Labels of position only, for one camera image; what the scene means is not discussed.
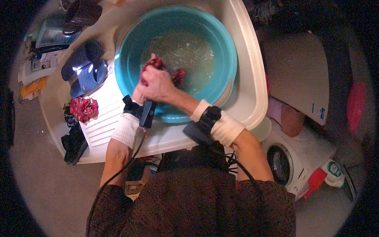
black cable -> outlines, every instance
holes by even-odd
[[[249,177],[250,181],[251,181],[252,183],[256,184],[255,179],[253,178],[253,176],[251,176],[251,174],[247,171],[247,169],[245,169],[245,167],[244,167],[243,165],[241,165],[240,162],[238,162],[238,161],[235,160],[235,159],[231,159],[230,156],[227,156],[226,154],[221,153],[221,152],[219,152],[219,151],[217,151],[217,150],[215,150],[215,149],[212,149],[212,150],[213,150],[214,152],[216,152],[216,153],[218,153],[218,154],[220,154],[220,155],[225,156],[226,158],[228,158],[228,159],[229,159],[228,161],[231,160],[231,163],[232,163],[232,164],[237,164],[237,165],[243,170],[243,172],[245,172],[245,174]]]
[[[92,207],[91,207],[91,211],[89,212],[89,217],[88,217],[88,224],[87,224],[87,231],[86,231],[86,236],[88,237],[88,232],[89,232],[89,225],[91,223],[91,219],[92,219],[92,215],[94,213],[94,209],[95,209],[95,206],[96,206],[96,203],[97,201],[99,200],[100,198],[100,195],[101,193],[103,192],[105,186],[108,185],[109,182],[111,182],[114,178],[116,178],[119,174],[121,174],[125,169],[127,169],[129,166],[131,166],[131,164],[136,160],[136,156],[137,156],[137,153],[139,152],[141,146],[142,146],[142,143],[143,141],[145,140],[145,137],[146,137],[146,130],[144,130],[144,136],[142,138],[142,141],[141,143],[139,144],[136,152],[134,153],[134,155],[130,158],[130,160],[128,161],[128,163],[126,163],[126,165],[124,165],[120,171],[118,171],[115,175],[113,175],[109,180],[107,180],[103,186],[101,186],[101,188],[99,189],[99,191],[97,192],[97,195],[96,195],[96,198],[94,200],[94,203],[92,204]]]

person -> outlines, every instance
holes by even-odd
[[[146,99],[171,104],[194,121],[209,106],[177,89],[166,71],[148,66],[141,76],[147,86],[137,84],[132,99],[138,104]],[[254,135],[221,114],[211,131],[218,141],[215,147],[233,148],[253,181],[238,167],[236,182],[222,164],[225,158],[212,155],[213,148],[199,147],[179,167],[163,158],[165,168],[160,164],[135,201],[124,193],[127,171],[105,186],[88,218],[87,236],[295,236],[294,195],[274,182]],[[108,144],[100,187],[130,159],[138,126],[133,115],[121,115]]]

sticker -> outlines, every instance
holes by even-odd
[[[324,116],[325,116],[325,109],[324,108],[321,108],[321,115],[320,115],[320,118],[322,120],[324,120]]]
[[[334,161],[331,161],[329,162],[328,164],[328,171],[334,175],[335,177],[340,177],[342,172],[340,170],[340,168],[338,167],[337,163],[335,163]]]
[[[40,63],[39,60],[33,60],[31,62],[31,72],[43,70],[43,69],[50,68],[50,67],[51,67],[50,61]]]

white sleeve cuff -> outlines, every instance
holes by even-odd
[[[205,100],[201,100],[199,105],[193,112],[192,116],[190,117],[190,119],[194,122],[198,122],[200,120],[201,115],[209,106],[212,106],[212,105]]]
[[[129,113],[120,116],[118,125],[114,130],[111,138],[133,148],[137,129],[139,128],[139,120]]]
[[[221,118],[211,130],[211,136],[222,145],[229,147],[236,137],[245,129],[245,125],[221,111]]]

red floral cloth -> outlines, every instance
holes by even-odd
[[[87,122],[99,114],[99,105],[94,99],[82,97],[72,98],[70,101],[70,113],[80,122]]]
[[[144,71],[146,71],[146,67],[149,66],[149,65],[153,65],[156,69],[159,69],[159,70],[166,70],[167,69],[165,67],[162,59],[160,59],[160,58],[154,58],[154,59],[150,60],[149,62],[147,62],[144,65],[144,67],[141,70],[141,74],[140,75],[142,75],[142,73]],[[170,73],[170,74],[171,74],[171,80],[174,83],[174,85],[176,87],[179,87],[182,84],[182,82],[183,82],[183,78],[186,75],[186,72],[184,71],[183,68],[179,68],[178,70],[176,70],[175,72]],[[147,85],[147,81],[145,79],[143,79],[141,76],[140,76],[140,80],[141,80],[142,85],[148,86]]]

